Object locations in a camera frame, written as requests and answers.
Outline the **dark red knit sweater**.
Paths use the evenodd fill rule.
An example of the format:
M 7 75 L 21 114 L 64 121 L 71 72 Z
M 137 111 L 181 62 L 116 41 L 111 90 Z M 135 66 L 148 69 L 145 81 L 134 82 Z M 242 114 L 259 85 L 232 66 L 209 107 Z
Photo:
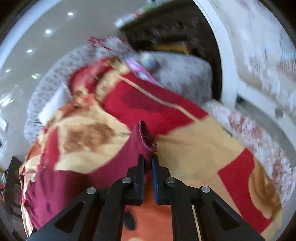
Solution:
M 156 151 L 156 142 L 143 121 L 135 125 L 118 153 L 102 164 L 99 163 L 103 157 L 101 153 L 93 153 L 90 157 L 77 152 L 66 161 L 65 170 L 55 170 L 58 163 L 56 142 L 55 133 L 49 150 L 30 158 L 20 169 L 22 215 L 27 228 L 40 229 L 87 188 L 100 190 L 110 187 L 123 178 L 130 167 L 137 165 L 139 155 L 150 161 Z

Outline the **red orange cream blanket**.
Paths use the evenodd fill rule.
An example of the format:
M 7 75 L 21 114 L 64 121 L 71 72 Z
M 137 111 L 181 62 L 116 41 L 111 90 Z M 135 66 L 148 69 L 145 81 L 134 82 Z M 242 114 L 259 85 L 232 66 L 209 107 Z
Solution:
M 102 164 L 143 121 L 156 142 L 153 154 L 174 177 L 210 186 L 265 240 L 280 229 L 280 198 L 259 161 L 197 105 L 139 79 L 115 57 L 78 69 L 69 89 L 72 99 L 50 117 L 25 162 L 48 151 L 56 133 L 55 170 L 65 170 L 77 152 L 101 153 Z M 20 170 L 19 177 L 22 191 Z

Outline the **white pillow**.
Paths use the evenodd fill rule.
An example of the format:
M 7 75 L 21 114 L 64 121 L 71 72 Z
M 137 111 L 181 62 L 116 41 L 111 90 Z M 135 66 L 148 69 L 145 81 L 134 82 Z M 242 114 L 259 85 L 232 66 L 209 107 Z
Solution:
M 60 107 L 64 106 L 71 99 L 72 95 L 69 88 L 67 85 L 61 84 L 58 90 L 54 93 L 54 95 L 39 113 L 38 118 L 40 123 L 45 126 L 54 112 Z

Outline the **grey floral quilt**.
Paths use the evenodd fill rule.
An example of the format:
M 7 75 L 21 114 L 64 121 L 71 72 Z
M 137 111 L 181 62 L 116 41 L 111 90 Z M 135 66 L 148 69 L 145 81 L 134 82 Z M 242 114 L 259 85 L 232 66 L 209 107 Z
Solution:
M 115 55 L 120 60 L 153 56 L 158 66 L 150 71 L 152 77 L 165 89 L 173 91 L 196 105 L 212 98 L 213 74 L 210 64 L 199 57 L 170 52 L 136 52 L 118 37 L 91 38 L 88 44 L 79 46 L 60 58 L 41 79 L 27 107 L 27 121 L 23 130 L 25 139 L 32 144 L 43 125 L 38 115 L 61 84 L 67 85 L 71 75 L 81 67 Z

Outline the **white ornate floral chair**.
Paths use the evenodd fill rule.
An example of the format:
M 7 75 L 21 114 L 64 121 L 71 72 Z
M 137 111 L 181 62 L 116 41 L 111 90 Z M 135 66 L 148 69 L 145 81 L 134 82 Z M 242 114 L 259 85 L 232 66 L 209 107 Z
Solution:
M 222 104 L 243 108 L 275 134 L 295 162 L 295 45 L 275 10 L 262 1 L 196 1 L 216 38 Z

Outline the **dark carved wooden cabinet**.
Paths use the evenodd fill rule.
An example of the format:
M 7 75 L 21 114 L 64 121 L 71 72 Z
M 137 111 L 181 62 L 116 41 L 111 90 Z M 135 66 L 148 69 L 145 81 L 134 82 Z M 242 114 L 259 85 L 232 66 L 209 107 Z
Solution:
M 136 51 L 188 53 L 206 60 L 213 71 L 213 97 L 222 94 L 222 65 L 210 24 L 194 1 L 170 1 L 153 8 L 121 27 Z

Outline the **clutter on cabinet top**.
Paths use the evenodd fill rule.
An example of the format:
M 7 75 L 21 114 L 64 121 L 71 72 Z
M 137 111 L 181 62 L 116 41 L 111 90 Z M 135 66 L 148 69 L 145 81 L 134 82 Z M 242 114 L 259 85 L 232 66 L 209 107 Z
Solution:
M 122 16 L 121 18 L 117 19 L 114 24 L 118 29 L 122 29 L 124 25 L 131 23 L 132 21 L 136 20 L 139 16 L 142 16 L 144 13 L 155 9 L 165 3 L 170 2 L 170 0 L 149 0 L 145 4 L 145 6 L 137 9 L 131 14 Z

